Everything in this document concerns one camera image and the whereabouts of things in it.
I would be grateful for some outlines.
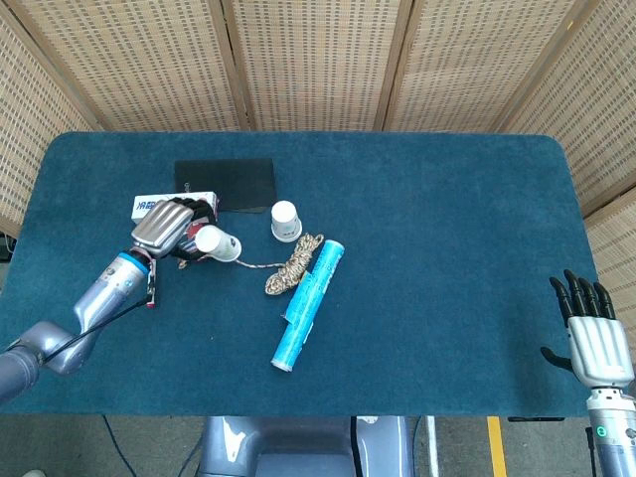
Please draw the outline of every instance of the black cable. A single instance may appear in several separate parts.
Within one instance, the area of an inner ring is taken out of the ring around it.
[[[192,448],[192,450],[190,451],[190,454],[188,454],[188,457],[186,457],[186,460],[183,461],[183,464],[181,465],[181,469],[179,470],[179,473],[177,474],[177,477],[181,477],[183,475],[183,473],[186,470],[186,467],[188,467],[188,464],[190,463],[190,461],[192,460],[192,458],[195,456],[195,454],[197,453],[197,450],[199,450],[199,447],[201,447],[201,443],[203,442],[203,433],[201,434],[201,436],[199,437],[199,440],[197,441],[197,443],[195,444],[195,446]]]
[[[128,470],[130,471],[130,475],[132,475],[132,477],[137,477],[137,473],[133,470],[132,466],[130,465],[130,462],[128,462],[128,459],[126,459],[126,457],[123,455],[123,452],[121,452],[121,449],[119,448],[119,444],[117,444],[117,439],[115,439],[115,434],[112,432],[112,427],[110,427],[110,423],[108,422],[108,419],[106,418],[104,414],[102,414],[101,417],[103,418],[103,423],[106,424],[106,429],[108,429],[110,440],[112,441],[112,444],[115,446],[115,450],[119,454],[119,457],[121,457],[121,460],[123,461],[123,463],[126,464],[126,467],[128,467]]]
[[[417,455],[419,454],[419,452],[417,452],[416,450],[416,443],[417,443],[417,435],[419,434],[419,424],[421,423],[421,419],[422,416],[417,418],[417,423],[415,424],[415,430],[413,431],[413,443],[412,443],[412,453],[413,453],[413,473],[415,474],[415,477],[419,477],[419,469],[415,469],[415,465],[417,462],[419,462]]]
[[[360,448],[358,447],[358,418],[354,415],[351,416],[351,450],[354,454],[354,467],[356,468],[356,477],[365,477],[362,471],[362,462],[360,460]]]
[[[594,434],[591,427],[585,428],[587,434],[587,448],[589,449],[589,461],[592,464],[592,477],[596,477],[596,457],[594,456]]]
[[[93,326],[92,328],[87,329],[86,331],[84,331],[83,333],[79,333],[77,336],[75,336],[74,338],[71,338],[70,340],[68,340],[67,342],[65,342],[60,348],[58,348],[56,351],[54,351],[53,353],[51,353],[50,355],[46,356],[43,360],[43,364],[48,363],[50,360],[52,360],[55,356],[57,356],[59,353],[61,353],[64,350],[67,350],[68,348],[70,348],[72,345],[74,345],[76,342],[78,342],[79,340],[81,340],[83,337],[89,335],[90,333],[93,333],[97,330],[100,330],[106,326],[108,326],[110,323],[112,323],[113,321],[115,321],[117,318],[121,318],[123,315],[125,315],[126,313],[134,310],[135,308],[139,308],[140,306],[145,305],[146,303],[148,303],[148,301],[150,301],[150,297],[145,296],[144,298],[142,298],[141,300],[137,301],[136,303],[130,305],[128,308],[126,308],[123,311],[120,311],[119,313],[115,313],[114,315],[112,315],[110,318],[107,318],[106,320],[102,321],[101,323],[99,323],[98,325]]]

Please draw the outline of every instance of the yellow line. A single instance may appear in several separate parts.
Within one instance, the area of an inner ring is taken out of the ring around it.
[[[493,476],[506,477],[506,459],[504,457],[504,442],[501,438],[499,417],[488,416],[488,439],[490,440],[490,456],[493,460]]]

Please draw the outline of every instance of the table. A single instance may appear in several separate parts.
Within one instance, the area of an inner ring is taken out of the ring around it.
[[[273,159],[304,230],[346,250],[291,374],[270,363],[291,294],[271,270],[159,263],[158,307],[105,330],[71,377],[43,371],[2,412],[130,414],[585,413],[548,283],[595,271],[560,146],[545,136],[68,133],[50,146],[0,301],[9,344],[72,308],[131,245],[138,194],[172,192],[179,159]],[[269,214],[225,213],[241,259],[282,261]]]

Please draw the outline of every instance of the robotic arm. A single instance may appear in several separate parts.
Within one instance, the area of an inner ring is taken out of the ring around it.
[[[79,335],[40,321],[0,355],[0,404],[34,385],[42,367],[59,375],[77,371],[90,356],[100,330],[116,317],[130,293],[145,283],[151,260],[173,251],[192,221],[211,214],[205,201],[159,201],[133,230],[133,247],[121,252],[76,303]]]
[[[636,477],[636,406],[622,392],[634,380],[627,337],[612,301],[600,284],[565,271],[569,293],[556,278],[558,306],[567,332],[571,360],[541,348],[552,365],[574,373],[590,388],[587,410],[605,477]]]

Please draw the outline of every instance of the white box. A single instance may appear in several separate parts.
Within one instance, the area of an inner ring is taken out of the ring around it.
[[[152,196],[137,196],[135,197],[135,201],[132,204],[132,215],[130,218],[132,222],[135,224],[139,224],[141,219],[146,217],[148,211],[155,207],[155,204],[159,201],[169,201],[170,199],[174,199],[176,197],[180,197],[182,199],[193,199],[198,201],[199,199],[203,199],[208,204],[212,206],[215,217],[217,216],[217,195],[214,192],[190,192],[181,194],[155,194]]]

